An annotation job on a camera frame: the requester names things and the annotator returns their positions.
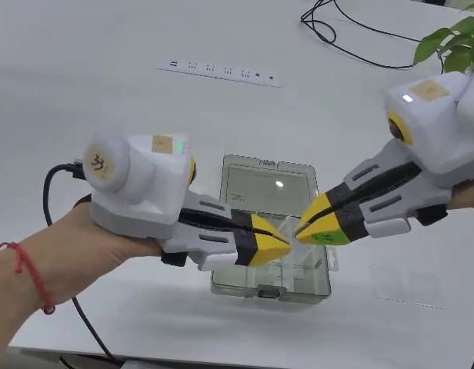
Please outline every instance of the hand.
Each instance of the hand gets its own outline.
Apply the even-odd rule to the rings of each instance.
[[[452,191],[448,209],[474,208],[474,180],[458,184]]]
[[[126,238],[90,219],[80,204],[50,227],[21,242],[45,282],[54,304],[61,304],[129,258],[160,256],[155,240]]]

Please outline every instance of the beige sticker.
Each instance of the beige sticker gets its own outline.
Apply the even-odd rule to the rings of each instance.
[[[172,153],[172,137],[153,136],[152,152],[161,152],[162,154]]]
[[[90,172],[101,181],[107,181],[115,170],[114,161],[98,145],[90,146],[86,155],[86,163]]]
[[[418,83],[417,86],[413,86],[409,90],[423,101],[427,102],[434,101],[438,98],[443,98],[444,96],[449,95],[449,91],[432,79]]]

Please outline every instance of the transparent container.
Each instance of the transparent container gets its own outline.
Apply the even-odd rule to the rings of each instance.
[[[292,236],[317,195],[310,165],[226,155],[220,200],[265,218],[290,239],[292,252],[258,268],[235,265],[214,271],[215,294],[318,304],[331,294],[326,248],[300,244]]]
[[[292,246],[284,258],[257,268],[236,265],[212,272],[212,292],[243,298],[268,298],[318,304],[331,294],[325,246],[301,244],[293,237],[299,223],[287,217],[279,228]]]

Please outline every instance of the socket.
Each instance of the socket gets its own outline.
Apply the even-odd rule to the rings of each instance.
[[[200,75],[202,77],[225,79],[227,81],[245,82],[253,85],[275,88],[282,87],[276,73],[270,71],[258,71],[250,68],[238,68],[200,61],[170,59],[160,63],[157,69],[163,71],[176,71],[187,75]]]

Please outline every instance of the white table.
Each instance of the white table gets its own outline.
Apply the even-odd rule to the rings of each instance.
[[[299,25],[311,4],[0,2],[0,241],[20,240],[45,225],[45,173],[78,157],[99,125],[127,133],[188,132],[199,165],[193,188],[215,196],[224,154],[311,164],[320,188],[337,184],[389,139],[382,93],[435,74],[439,66],[431,61],[411,71],[388,71],[345,57]],[[464,16],[401,0],[340,5],[358,20],[412,37]],[[334,8],[322,13],[337,28],[340,45],[385,63],[410,63],[413,43],[335,21],[341,15]],[[283,88],[155,69],[172,57],[274,69]],[[53,216],[87,190],[58,177]],[[333,294],[314,307],[215,296],[208,273],[191,265],[171,268],[155,258],[126,263],[79,300],[117,355],[296,368],[469,366],[474,211],[459,211],[427,229],[415,224],[396,238],[359,241],[338,253]],[[403,278],[405,303],[378,298],[386,291],[401,295]],[[378,289],[382,281],[386,291]],[[420,281],[440,291],[439,308],[412,302]],[[101,353],[71,304],[51,317],[34,315],[12,345]]]

